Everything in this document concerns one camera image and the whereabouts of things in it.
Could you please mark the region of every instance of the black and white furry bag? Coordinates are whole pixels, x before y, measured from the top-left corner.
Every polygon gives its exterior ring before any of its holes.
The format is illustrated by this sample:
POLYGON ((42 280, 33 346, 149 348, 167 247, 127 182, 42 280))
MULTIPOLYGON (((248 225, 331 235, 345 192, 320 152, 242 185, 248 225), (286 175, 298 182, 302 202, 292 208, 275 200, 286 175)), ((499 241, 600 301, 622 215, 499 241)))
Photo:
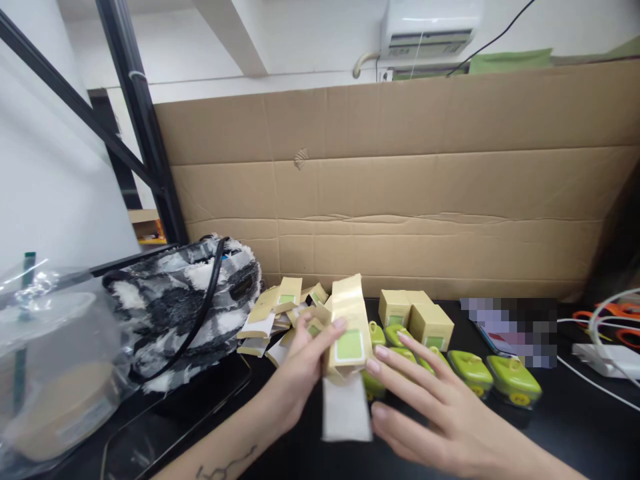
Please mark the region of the black and white furry bag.
MULTIPOLYGON (((133 369, 141 376, 164 367, 193 329, 219 241, 217 235, 208 235, 103 277, 103 285, 117 301, 116 314, 135 344, 133 369)), ((145 390, 170 391, 236 350, 236 334, 260 295, 261 278, 251 249, 227 240, 204 324, 177 362, 146 382, 145 390)))

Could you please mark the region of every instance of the charger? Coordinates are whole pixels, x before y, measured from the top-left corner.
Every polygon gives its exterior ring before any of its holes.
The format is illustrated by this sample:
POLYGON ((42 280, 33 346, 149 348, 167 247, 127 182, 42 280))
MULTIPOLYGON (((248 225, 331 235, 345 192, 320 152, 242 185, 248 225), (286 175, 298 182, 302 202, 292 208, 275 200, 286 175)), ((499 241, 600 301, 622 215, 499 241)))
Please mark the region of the charger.
POLYGON ((612 363, 615 362, 630 377, 640 379, 640 355, 624 345, 602 345, 602 348, 604 348, 602 356, 592 343, 574 343, 571 350, 582 362, 604 377, 627 378, 612 363))

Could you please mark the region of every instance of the plastic bag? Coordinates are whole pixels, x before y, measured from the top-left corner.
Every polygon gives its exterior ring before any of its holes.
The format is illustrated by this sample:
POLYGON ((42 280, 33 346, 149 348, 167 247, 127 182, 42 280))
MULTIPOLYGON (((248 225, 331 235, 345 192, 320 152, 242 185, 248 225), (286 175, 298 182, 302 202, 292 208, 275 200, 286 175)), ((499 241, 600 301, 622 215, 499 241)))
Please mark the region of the plastic bag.
POLYGON ((137 388, 113 300, 86 270, 29 262, 0 278, 0 477, 49 470, 137 388))

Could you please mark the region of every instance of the black wire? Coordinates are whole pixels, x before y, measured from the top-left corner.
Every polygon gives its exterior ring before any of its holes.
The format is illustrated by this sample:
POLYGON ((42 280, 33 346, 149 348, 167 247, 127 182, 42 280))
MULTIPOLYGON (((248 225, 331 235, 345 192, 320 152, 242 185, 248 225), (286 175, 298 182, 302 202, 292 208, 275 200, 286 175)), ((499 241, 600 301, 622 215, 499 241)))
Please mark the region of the black wire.
POLYGON ((451 70, 447 76, 450 77, 452 73, 454 73, 456 70, 458 70, 458 68, 462 67, 466 62, 468 62, 469 60, 471 60, 472 58, 474 58, 478 53, 482 52, 482 50, 484 50, 485 48, 487 48, 488 46, 490 46, 493 42, 495 42, 496 40, 498 40, 500 37, 502 37, 506 32, 509 31, 509 29, 511 28, 511 26, 515 23, 516 20, 518 20, 518 18, 520 17, 520 15, 522 15, 526 9, 529 8, 529 6, 535 2, 535 0, 531 0, 528 4, 526 4, 524 6, 524 8, 522 8, 522 10, 520 10, 520 12, 515 16, 515 18, 513 20, 511 20, 511 23, 509 24, 509 26, 507 28, 505 28, 504 32, 502 32, 500 35, 498 35, 496 38, 494 38, 493 40, 491 40, 488 44, 486 44, 484 47, 480 48, 479 50, 476 50, 476 52, 472 53, 470 56, 468 56, 465 60, 463 60, 462 62, 460 62, 460 64, 458 64, 458 66, 456 66, 456 68, 454 68, 453 70, 451 70))
POLYGON ((162 375, 164 372, 166 372, 172 366, 174 366, 174 364, 178 360, 180 360, 180 357, 182 357, 184 352, 186 352, 187 348, 189 348, 191 342, 193 341, 195 336, 198 334, 198 331, 200 330, 200 328, 202 328, 202 325, 204 324, 205 319, 207 318, 207 312, 209 311, 209 308, 211 306, 211 301, 213 300, 213 294, 215 293, 215 288, 218 285, 218 276, 220 274, 220 267, 222 266, 222 256, 224 254, 225 243, 227 242, 227 240, 229 240, 229 237, 224 237, 220 239, 220 241, 218 242, 218 246, 215 250, 215 259, 213 261, 213 268, 211 269, 211 277, 209 278, 209 286, 207 287, 205 299, 203 300, 202 304, 200 304, 200 308, 198 309, 198 313, 196 314, 196 317, 195 317, 195 323, 193 324, 193 328, 191 328, 191 331, 187 335, 187 338, 184 340, 184 342, 182 342, 182 345, 180 345, 180 348, 178 348, 178 350, 173 354, 173 356, 166 363, 166 365, 162 367, 160 370, 158 370, 156 373, 154 373, 152 376, 144 377, 140 373, 133 370, 133 366, 131 366, 130 375, 136 382, 146 383, 149 380, 158 378, 160 375, 162 375))

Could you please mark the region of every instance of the tattoo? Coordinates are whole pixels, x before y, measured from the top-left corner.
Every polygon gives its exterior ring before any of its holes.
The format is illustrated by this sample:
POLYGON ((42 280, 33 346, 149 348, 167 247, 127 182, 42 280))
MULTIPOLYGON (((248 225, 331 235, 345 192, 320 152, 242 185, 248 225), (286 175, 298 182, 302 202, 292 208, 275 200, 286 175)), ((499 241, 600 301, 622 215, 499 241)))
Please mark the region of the tattoo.
POLYGON ((227 480, 227 471, 231 468, 231 466, 236 464, 236 463, 240 463, 240 462, 248 459, 253 454, 253 452, 255 452, 256 448, 258 448, 257 445, 252 446, 251 450, 249 450, 248 454, 246 454, 244 457, 238 458, 236 460, 231 460, 230 464, 228 464, 225 468, 215 469, 211 473, 205 473, 204 472, 204 469, 205 469, 204 465, 200 465, 200 468, 198 469, 198 473, 195 474, 196 480, 200 480, 200 479, 204 479, 204 480, 214 480, 214 479, 216 479, 216 480, 227 480))

